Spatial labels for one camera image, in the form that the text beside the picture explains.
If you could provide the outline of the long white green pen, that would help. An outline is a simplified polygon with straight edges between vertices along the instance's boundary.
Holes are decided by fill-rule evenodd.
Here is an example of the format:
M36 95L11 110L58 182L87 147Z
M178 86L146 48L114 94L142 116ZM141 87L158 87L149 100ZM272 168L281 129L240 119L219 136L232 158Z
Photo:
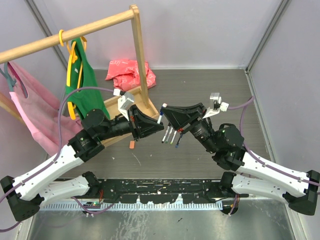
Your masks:
M168 132L168 134L167 134L167 137L166 137L166 139L165 139L165 143L166 143L166 144L169 142L169 138L170 138L172 132L173 132L173 128L170 127L169 132Z

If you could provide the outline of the white pen green tip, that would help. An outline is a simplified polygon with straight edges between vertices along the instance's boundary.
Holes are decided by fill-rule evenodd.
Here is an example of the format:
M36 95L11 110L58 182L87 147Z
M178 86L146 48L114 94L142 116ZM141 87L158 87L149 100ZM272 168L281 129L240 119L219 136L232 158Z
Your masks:
M170 144L172 145L174 140L175 140L175 137L176 137L176 134L177 134L177 131L175 130L174 133L173 133L173 136L171 138L171 141L170 141Z

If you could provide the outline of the blue pen cap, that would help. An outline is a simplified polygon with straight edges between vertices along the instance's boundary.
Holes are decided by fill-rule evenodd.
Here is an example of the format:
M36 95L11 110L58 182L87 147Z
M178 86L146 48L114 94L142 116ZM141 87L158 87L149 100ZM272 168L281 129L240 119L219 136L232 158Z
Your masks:
M162 116L164 114L163 110L167 107L168 105L166 103L163 103L160 109L160 115Z

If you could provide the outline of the white pen black tip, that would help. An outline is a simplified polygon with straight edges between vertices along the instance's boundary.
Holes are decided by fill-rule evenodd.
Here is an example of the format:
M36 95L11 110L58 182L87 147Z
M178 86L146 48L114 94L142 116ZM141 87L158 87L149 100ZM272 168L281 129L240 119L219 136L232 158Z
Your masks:
M165 131L165 133L164 133L164 136L163 136L163 138L162 138L162 140L161 140L161 143L164 143L164 142L165 142L169 130L170 130L170 126L167 126L166 131Z

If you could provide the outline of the blue pen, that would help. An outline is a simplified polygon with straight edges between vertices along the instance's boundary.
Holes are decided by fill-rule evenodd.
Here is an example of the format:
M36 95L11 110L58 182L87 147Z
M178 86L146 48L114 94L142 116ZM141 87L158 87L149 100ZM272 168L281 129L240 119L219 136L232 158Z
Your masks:
M177 142L176 142L175 148L178 148L178 147L179 147L180 142L181 142L183 136L184 136L183 134L180 134L180 135L179 135L179 138L178 138L178 140L177 140Z

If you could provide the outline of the orange eraser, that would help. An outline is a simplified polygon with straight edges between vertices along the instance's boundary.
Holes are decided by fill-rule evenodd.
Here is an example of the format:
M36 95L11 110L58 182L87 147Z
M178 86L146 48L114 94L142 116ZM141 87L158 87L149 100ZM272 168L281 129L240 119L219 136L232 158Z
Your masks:
M129 143L129 148L130 149L134 149L135 148L135 141L134 140L132 140L132 141L130 141L130 143Z

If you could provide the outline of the short white pen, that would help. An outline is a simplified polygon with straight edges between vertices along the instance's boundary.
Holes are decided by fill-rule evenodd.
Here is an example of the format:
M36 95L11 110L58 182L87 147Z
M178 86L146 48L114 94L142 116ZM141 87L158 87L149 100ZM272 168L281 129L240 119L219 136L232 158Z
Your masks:
M160 123L161 123L162 117L163 117L163 115L160 114L159 117L158 117L158 119L157 119L157 124L160 124Z

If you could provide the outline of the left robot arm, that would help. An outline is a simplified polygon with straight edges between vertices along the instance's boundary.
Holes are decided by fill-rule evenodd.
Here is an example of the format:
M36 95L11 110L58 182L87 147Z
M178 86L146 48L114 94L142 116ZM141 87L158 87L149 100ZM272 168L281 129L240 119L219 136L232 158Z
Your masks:
M19 177L2 178L0 184L14 219L22 222L40 208L64 198L97 197L101 184L90 171L60 183L53 181L104 150L104 140L132 134L137 141L164 129L162 122L144 114L135 104L127 114L109 120L100 109L89 111L81 122L83 129L54 156Z

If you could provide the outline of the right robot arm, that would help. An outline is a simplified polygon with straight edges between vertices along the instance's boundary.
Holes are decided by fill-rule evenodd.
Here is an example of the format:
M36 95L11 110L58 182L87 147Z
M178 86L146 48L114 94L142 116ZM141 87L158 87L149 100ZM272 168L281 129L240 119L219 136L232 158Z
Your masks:
M225 170L219 183L223 196L258 195L288 204L300 214L315 214L319 172L293 170L255 154L234 124L223 123L214 130L202 103L187 107L168 105L161 111L174 130L182 136L191 133Z

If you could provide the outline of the red patterned cloth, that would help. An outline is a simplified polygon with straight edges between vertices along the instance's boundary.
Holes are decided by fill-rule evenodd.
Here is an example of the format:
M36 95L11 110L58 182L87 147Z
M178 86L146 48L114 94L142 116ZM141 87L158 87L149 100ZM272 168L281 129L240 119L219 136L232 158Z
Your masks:
M114 88L122 91L140 86L138 62L129 59L110 61L105 80L113 81Z

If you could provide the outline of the green tank top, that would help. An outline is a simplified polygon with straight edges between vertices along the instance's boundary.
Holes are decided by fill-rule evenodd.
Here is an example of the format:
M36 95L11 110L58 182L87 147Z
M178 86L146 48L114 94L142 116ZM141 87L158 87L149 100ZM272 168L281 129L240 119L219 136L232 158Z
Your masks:
M96 76L86 56L87 40L78 37L68 46L69 58L66 74L65 93L84 87L97 87ZM79 90L67 100L67 110L72 120L83 119L93 109L100 109L109 119L102 94L97 89Z

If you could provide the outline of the pink shirt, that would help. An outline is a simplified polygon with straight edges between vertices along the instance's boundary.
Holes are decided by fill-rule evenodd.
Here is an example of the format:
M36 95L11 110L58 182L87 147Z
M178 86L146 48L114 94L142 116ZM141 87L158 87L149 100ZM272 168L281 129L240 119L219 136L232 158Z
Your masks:
M58 152L58 111L60 100L15 62L8 74L16 81L9 94L33 139L53 156Z

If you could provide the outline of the grey blue hanger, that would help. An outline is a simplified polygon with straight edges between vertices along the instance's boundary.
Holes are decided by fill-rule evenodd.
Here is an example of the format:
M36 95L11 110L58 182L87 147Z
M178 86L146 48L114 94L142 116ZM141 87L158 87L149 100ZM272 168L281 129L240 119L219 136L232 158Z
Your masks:
M6 79L10 92L14 91L14 87L16 86L16 83L19 82L21 85L21 89L23 91L24 97L25 98L28 97L28 91L24 83L22 82L22 80L20 79L20 77L18 76L18 74L16 73L16 71L13 69L13 67L9 62L5 62L3 64L3 69L2 68L0 69L0 73Z

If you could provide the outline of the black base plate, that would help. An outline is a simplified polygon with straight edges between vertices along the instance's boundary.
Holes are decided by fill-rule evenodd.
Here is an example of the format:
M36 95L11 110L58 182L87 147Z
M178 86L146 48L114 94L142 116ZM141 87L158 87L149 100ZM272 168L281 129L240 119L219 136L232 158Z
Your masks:
M76 198L101 198L110 204L173 204L182 197L183 204L209 204L234 196L212 179L102 179L96 194Z

